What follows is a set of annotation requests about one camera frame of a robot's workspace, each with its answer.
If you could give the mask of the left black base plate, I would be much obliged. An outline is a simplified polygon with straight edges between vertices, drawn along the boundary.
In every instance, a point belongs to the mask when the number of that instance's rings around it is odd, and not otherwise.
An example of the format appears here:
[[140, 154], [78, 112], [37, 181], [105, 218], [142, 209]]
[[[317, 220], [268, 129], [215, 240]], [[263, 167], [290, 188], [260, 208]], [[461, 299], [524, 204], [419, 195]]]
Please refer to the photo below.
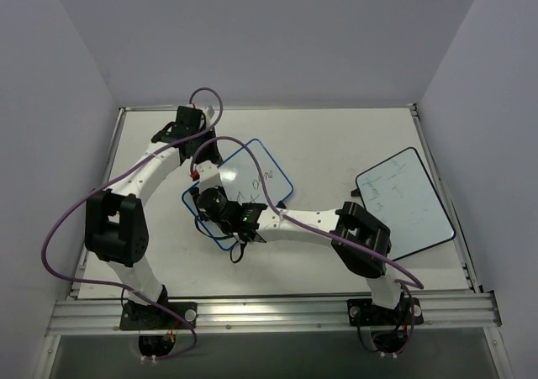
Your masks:
[[[194, 302], [168, 303], [166, 308], [181, 316], [193, 327], [196, 326], [198, 305]], [[182, 323], [177, 324], [177, 319], [169, 313], [151, 305], [141, 305], [133, 301], [127, 301], [123, 305], [119, 329], [123, 331], [133, 330], [165, 330], [179, 328], [184, 329]]]

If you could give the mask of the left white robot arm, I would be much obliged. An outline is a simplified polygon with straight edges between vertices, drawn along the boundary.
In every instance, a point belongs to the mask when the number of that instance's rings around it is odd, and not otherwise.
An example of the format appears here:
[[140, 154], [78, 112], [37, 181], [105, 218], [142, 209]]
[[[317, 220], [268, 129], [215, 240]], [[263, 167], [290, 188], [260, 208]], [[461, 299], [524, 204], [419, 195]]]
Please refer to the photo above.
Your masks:
[[151, 138], [129, 174], [115, 178], [113, 184], [86, 200], [87, 251], [131, 289], [129, 300], [141, 304], [140, 319], [151, 328], [168, 321], [170, 308], [160, 300], [165, 287], [145, 257], [150, 240], [144, 205], [170, 173], [215, 137], [211, 125], [221, 115], [210, 106], [196, 108], [190, 103], [178, 107], [176, 119]]

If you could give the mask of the blue framed whiteboard with writing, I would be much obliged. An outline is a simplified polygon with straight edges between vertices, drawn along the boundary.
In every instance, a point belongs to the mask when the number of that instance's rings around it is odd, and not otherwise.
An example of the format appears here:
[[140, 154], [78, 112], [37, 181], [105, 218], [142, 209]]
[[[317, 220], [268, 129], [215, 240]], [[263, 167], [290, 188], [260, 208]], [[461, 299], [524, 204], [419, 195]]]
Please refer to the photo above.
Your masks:
[[[261, 184], [265, 182], [273, 203], [286, 202], [293, 195], [294, 186], [275, 157], [260, 139], [250, 139], [246, 148], [253, 155], [248, 155], [246, 149], [239, 148], [225, 158], [219, 167], [227, 198], [238, 203], [265, 203]], [[202, 234], [209, 237], [220, 250], [229, 251], [235, 240], [226, 239], [216, 224], [199, 218], [192, 196], [197, 187], [197, 183], [191, 185], [182, 194], [182, 202], [195, 217], [195, 226]]]

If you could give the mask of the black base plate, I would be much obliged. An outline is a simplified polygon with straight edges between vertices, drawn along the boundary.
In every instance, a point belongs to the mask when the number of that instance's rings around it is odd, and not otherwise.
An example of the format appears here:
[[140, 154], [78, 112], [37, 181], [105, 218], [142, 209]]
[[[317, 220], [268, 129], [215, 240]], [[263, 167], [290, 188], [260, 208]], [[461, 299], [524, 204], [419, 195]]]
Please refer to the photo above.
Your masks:
[[348, 299], [346, 306], [349, 324], [354, 327], [410, 325], [411, 313], [414, 314], [415, 325], [424, 323], [419, 299], [415, 297], [412, 303], [407, 297], [402, 297], [394, 309], [379, 307], [370, 298]]
[[[194, 302], [168, 303], [166, 308], [181, 316], [193, 327], [196, 326], [198, 305]], [[133, 330], [165, 330], [179, 328], [184, 329], [182, 323], [177, 324], [177, 319], [169, 313], [151, 305], [141, 305], [133, 301], [127, 301], [123, 305], [119, 329], [123, 331]]]

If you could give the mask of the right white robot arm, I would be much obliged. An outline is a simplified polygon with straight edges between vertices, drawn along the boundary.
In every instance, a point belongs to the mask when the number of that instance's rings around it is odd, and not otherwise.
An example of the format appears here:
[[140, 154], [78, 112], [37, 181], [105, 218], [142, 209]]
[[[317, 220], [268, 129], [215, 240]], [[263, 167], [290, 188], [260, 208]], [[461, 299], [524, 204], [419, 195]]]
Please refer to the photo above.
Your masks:
[[404, 290], [388, 262], [390, 229], [361, 205], [346, 202], [337, 209], [298, 211], [238, 203], [222, 187], [193, 188], [189, 194], [202, 221], [242, 245], [294, 241], [329, 246], [350, 272], [367, 280], [378, 319], [390, 323], [403, 313]]

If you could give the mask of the aluminium mounting rail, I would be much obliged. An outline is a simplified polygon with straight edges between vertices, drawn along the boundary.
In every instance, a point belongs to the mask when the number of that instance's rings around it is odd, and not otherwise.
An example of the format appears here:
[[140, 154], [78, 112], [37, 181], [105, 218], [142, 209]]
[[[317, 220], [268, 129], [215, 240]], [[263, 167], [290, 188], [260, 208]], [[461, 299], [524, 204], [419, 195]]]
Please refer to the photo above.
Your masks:
[[[498, 327], [501, 318], [492, 294], [422, 292], [419, 299], [424, 322], [420, 329]], [[197, 299], [198, 334], [286, 333], [350, 331], [346, 300], [349, 295], [281, 298]], [[131, 334], [119, 328], [118, 301], [58, 302], [50, 318], [48, 335]]]

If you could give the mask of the black framed whiteboard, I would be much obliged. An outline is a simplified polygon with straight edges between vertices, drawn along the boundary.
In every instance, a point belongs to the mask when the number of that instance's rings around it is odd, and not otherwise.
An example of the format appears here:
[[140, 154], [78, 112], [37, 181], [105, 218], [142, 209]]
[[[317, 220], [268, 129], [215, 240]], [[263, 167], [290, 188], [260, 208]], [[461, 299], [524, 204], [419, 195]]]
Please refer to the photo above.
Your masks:
[[356, 176], [364, 208], [390, 229], [389, 257], [444, 244], [455, 228], [419, 152], [408, 147]]

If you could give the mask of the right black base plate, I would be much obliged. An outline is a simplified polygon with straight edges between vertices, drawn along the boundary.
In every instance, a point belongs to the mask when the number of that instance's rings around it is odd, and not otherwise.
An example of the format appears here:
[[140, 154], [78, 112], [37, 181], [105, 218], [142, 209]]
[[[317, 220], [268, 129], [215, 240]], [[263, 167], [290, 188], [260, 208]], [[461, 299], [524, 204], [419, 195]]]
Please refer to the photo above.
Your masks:
[[370, 298], [348, 299], [346, 306], [349, 324], [354, 327], [410, 325], [411, 313], [414, 314], [415, 325], [424, 323], [419, 299], [415, 297], [412, 303], [407, 297], [402, 297], [394, 309], [379, 307]]

